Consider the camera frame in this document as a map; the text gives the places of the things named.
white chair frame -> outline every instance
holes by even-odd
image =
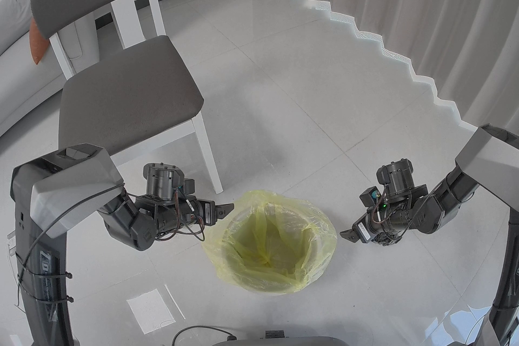
[[[165,35],[164,21],[162,20],[158,0],[149,0],[149,6],[152,11],[153,23],[157,35]],[[114,0],[111,2],[111,7],[112,17],[122,47],[124,49],[129,48],[130,46],[144,41],[145,38],[142,33],[142,27],[139,22],[139,16],[137,15],[134,1]],[[50,44],[52,45],[52,49],[55,52],[56,58],[58,59],[58,63],[60,64],[65,77],[67,79],[73,77],[76,72],[63,49],[63,45],[61,44],[57,33],[50,37]],[[112,160],[115,166],[120,166],[127,161],[133,160],[140,155],[144,155],[191,133],[196,134],[214,191],[219,194],[223,191],[222,183],[220,182],[217,166],[214,162],[213,152],[209,145],[209,139],[207,137],[207,132],[205,131],[204,119],[202,118],[201,112],[191,118],[191,120],[187,120],[170,129],[166,129],[159,134],[112,155]]]

white paper on floor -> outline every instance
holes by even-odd
[[[144,334],[175,323],[175,319],[157,289],[126,301]]]

orange pillow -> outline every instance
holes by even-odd
[[[29,46],[31,47],[31,55],[35,64],[38,64],[42,60],[49,44],[50,40],[43,38],[42,34],[38,30],[38,26],[36,26],[34,18],[31,18],[31,26],[29,28]]]

robotic arm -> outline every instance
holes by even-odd
[[[65,281],[66,233],[97,211],[114,239],[138,251],[188,229],[202,234],[233,204],[197,199],[195,182],[172,165],[144,166],[146,194],[133,202],[105,149],[81,144],[54,151],[15,168],[16,259],[19,290],[34,346],[71,346]],[[193,232],[190,225],[200,225]]]
[[[431,193],[427,192],[426,185],[415,187],[412,164],[407,159],[379,168],[377,180],[384,186],[382,194],[376,187],[370,187],[360,195],[367,212],[352,229],[341,232],[341,237],[352,242],[392,245],[398,243],[408,229],[436,232],[454,219],[459,207],[479,186],[510,207],[501,280],[474,343],[507,344],[519,323],[516,318],[519,307],[519,137],[489,124],[478,128],[456,157],[456,167]]]

chair seat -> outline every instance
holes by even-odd
[[[204,98],[167,36],[127,48],[67,80],[59,147],[116,154],[198,114]]]

